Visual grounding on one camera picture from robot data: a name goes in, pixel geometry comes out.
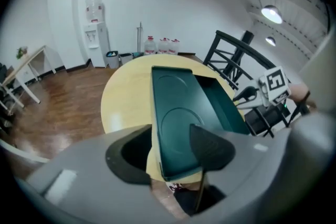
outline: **white table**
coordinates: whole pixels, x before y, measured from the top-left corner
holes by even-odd
[[[28,57],[26,57],[23,61],[23,63],[21,63],[21,65],[16,68],[12,73],[9,74],[9,76],[2,82],[0,83],[0,86],[3,87],[5,89],[5,91],[9,94],[10,97],[12,97],[14,99],[14,101],[21,106],[22,108],[24,108],[25,106],[15,97],[15,95],[7,88],[6,85],[8,85],[12,80],[16,79],[20,85],[22,86],[22,88],[29,94],[29,96],[38,104],[41,103],[41,101],[33,94],[33,92],[27,87],[27,85],[25,85],[24,81],[20,78],[20,76],[18,76],[19,71],[24,68],[26,65],[29,66],[31,72],[33,73],[35,79],[38,81],[38,76],[39,73],[35,70],[35,68],[30,64],[30,62],[37,56],[39,55],[41,52],[44,53],[52,72],[55,74],[56,70],[52,67],[51,63],[50,63],[50,59],[48,57],[47,51],[46,51],[46,46],[42,46],[41,48],[37,49],[36,51],[34,51],[31,55],[29,55]]]

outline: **green plastic tray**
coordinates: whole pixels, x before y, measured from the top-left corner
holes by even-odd
[[[216,79],[190,69],[152,67],[160,167],[166,181],[201,170],[190,146],[190,124],[248,134],[245,122]]]

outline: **ceiling light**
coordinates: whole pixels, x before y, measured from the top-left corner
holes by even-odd
[[[270,43],[272,46],[275,46],[275,39],[274,37],[267,37],[266,41]]]
[[[276,6],[267,5],[261,10],[261,13],[272,22],[282,24],[281,13]]]

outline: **water bottle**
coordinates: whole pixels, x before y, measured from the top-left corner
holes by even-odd
[[[178,54],[178,48],[179,48],[179,41],[177,39],[174,39],[170,42],[170,47],[169,47],[169,54]]]
[[[148,36],[148,39],[144,43],[145,55],[151,55],[156,53],[156,44],[153,36]]]
[[[85,0],[86,18],[90,23],[103,22],[103,0]]]
[[[159,54],[167,54],[169,50],[169,40],[167,38],[160,39],[159,42]]]

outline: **round table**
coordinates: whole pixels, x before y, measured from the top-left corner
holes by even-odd
[[[139,57],[120,67],[105,86],[100,108],[105,133],[152,124],[150,98],[152,66],[189,68],[195,75],[216,78],[229,97],[232,99],[234,96],[233,89],[218,73],[195,60],[176,55]],[[153,148],[148,154],[146,172],[152,179],[164,181]],[[202,173],[199,172],[175,182],[193,183],[200,181],[201,177]]]

